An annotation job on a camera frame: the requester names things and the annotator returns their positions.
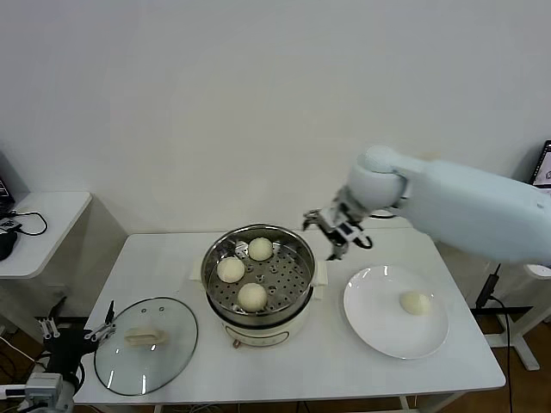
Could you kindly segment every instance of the white wall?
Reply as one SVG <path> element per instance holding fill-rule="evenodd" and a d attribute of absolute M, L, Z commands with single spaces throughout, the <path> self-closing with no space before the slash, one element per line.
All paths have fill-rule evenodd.
<path fill-rule="evenodd" d="M 384 143 L 525 176 L 551 3 L 0 3 L 0 151 L 125 231 L 290 228 Z"/>

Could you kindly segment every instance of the cable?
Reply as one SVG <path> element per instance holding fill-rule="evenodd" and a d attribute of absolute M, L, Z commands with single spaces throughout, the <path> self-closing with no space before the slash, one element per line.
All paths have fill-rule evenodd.
<path fill-rule="evenodd" d="M 33 404 L 32 406 L 27 407 L 26 409 L 19 410 L 18 413 L 28 413 L 29 411 L 37 410 L 40 407 L 47 407 L 47 406 L 48 406 L 47 403 L 37 403 L 37 404 Z"/>
<path fill-rule="evenodd" d="M 498 265 L 496 273 L 499 271 L 500 266 L 501 264 Z M 490 299 L 498 302 L 499 305 L 505 309 L 505 305 L 500 299 L 496 299 L 492 295 L 490 296 Z M 509 316 L 507 314 L 505 314 L 505 326 L 507 328 L 507 385 L 509 387 L 509 412 L 513 413 L 513 384 L 511 383 L 511 332 L 509 329 Z"/>
<path fill-rule="evenodd" d="M 78 369 L 80 370 L 80 381 L 78 382 L 78 387 L 75 391 L 75 394 L 78 393 L 78 391 L 82 388 L 84 381 L 86 380 L 86 373 L 84 372 L 84 366 L 83 363 L 78 363 Z"/>
<path fill-rule="evenodd" d="M 11 406 L 8 409 L 4 409 L 4 410 L 0 411 L 0 413 L 6 413 L 10 410 L 17 409 L 18 407 L 19 407 L 19 404 L 16 404 L 15 406 Z"/>
<path fill-rule="evenodd" d="M 96 411 L 97 413 L 103 413 L 101 410 L 99 410 L 98 408 L 94 407 L 94 406 L 90 406 L 90 405 L 86 405 L 86 407 L 90 407 L 93 411 Z"/>
<path fill-rule="evenodd" d="M 376 215 L 376 214 L 373 214 L 373 215 L 369 215 L 370 218 L 375 218 L 375 219 L 392 219 L 392 218 L 396 218 L 396 215 Z"/>
<path fill-rule="evenodd" d="M 0 366 L 0 371 L 2 371 L 2 373 L 4 373 L 4 374 L 8 377 L 8 379 L 11 380 L 11 383 L 10 383 L 11 385 L 13 385 L 13 384 L 15 383 L 15 376 L 13 376 L 13 375 L 11 375 L 10 373 L 8 373 L 8 372 L 6 371 L 6 369 L 3 368 L 2 366 Z"/>
<path fill-rule="evenodd" d="M 44 229 L 40 232 L 25 232 L 24 230 L 21 230 L 21 229 L 17 229 L 17 230 L 15 230 L 15 232 L 19 232 L 20 234 L 23 234 L 23 235 L 29 235 L 30 237 L 36 237 L 36 236 L 42 235 L 48 229 L 48 223 L 46 222 L 46 220 L 44 219 L 44 217 L 42 216 L 41 213 L 17 213 L 17 211 L 12 211 L 11 213 L 13 213 L 12 216 L 14 216 L 14 217 L 24 217 L 24 216 L 28 216 L 28 215 L 36 215 L 37 217 L 42 219 L 42 222 L 44 223 Z"/>
<path fill-rule="evenodd" d="M 13 369 L 13 376 L 15 376 L 15 374 L 17 373 L 17 367 L 15 367 L 15 363 L 13 360 L 11 360 L 11 357 L 8 357 L 4 352 L 0 351 L 0 355 L 6 359 L 7 361 L 9 361 L 9 364 L 11 365 L 11 368 Z"/>
<path fill-rule="evenodd" d="M 30 355 L 28 355 L 27 353 L 24 353 L 22 352 L 20 349 L 18 349 L 16 346 L 12 345 L 11 342 L 9 342 L 8 340 L 6 340 L 5 338 L 3 338 L 2 336 L 0 336 L 0 340 L 2 340 L 3 342 L 5 342 L 6 344 L 8 344 L 10 347 L 12 347 L 17 353 L 27 357 L 29 360 L 31 360 L 33 363 L 35 363 L 34 361 L 34 358 L 32 358 Z"/>

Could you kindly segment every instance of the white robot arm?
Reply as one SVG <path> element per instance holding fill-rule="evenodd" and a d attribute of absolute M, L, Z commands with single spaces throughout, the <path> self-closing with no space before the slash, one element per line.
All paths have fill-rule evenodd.
<path fill-rule="evenodd" d="M 329 207 L 305 214 L 341 259 L 349 242 L 371 248 L 360 226 L 387 209 L 419 231 L 496 262 L 551 263 L 551 197 L 536 188 L 444 161 L 401 156 L 385 146 L 362 154 Z"/>

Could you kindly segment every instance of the computer mouse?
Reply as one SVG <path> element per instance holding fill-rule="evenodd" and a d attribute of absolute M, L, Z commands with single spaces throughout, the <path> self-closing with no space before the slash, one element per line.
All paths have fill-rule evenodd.
<path fill-rule="evenodd" d="M 17 232 L 0 233 L 0 261 L 5 260 L 14 249 L 17 241 Z"/>

